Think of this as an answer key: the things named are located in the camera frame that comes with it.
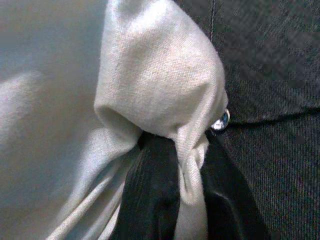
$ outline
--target light gray cloth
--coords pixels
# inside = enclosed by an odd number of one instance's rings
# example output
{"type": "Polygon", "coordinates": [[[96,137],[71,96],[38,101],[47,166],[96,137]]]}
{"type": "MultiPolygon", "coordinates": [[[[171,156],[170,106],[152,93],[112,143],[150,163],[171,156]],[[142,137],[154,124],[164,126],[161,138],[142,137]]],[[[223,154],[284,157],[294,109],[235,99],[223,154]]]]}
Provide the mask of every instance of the light gray cloth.
{"type": "Polygon", "coordinates": [[[227,105],[222,64],[173,1],[105,4],[4,1],[5,239],[107,239],[142,130],[176,144],[181,203],[175,238],[206,238],[200,168],[204,131],[227,105]]]}

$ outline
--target silver rivet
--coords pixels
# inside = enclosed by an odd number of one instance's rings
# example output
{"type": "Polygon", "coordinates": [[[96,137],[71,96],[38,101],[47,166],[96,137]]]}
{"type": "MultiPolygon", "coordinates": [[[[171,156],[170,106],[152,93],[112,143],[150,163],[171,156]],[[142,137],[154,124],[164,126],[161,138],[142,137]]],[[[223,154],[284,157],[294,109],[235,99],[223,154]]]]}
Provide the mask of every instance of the silver rivet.
{"type": "Polygon", "coordinates": [[[220,117],[214,124],[211,125],[212,130],[222,131],[224,130],[230,121],[230,112],[228,109],[225,109],[224,114],[220,117]]]}

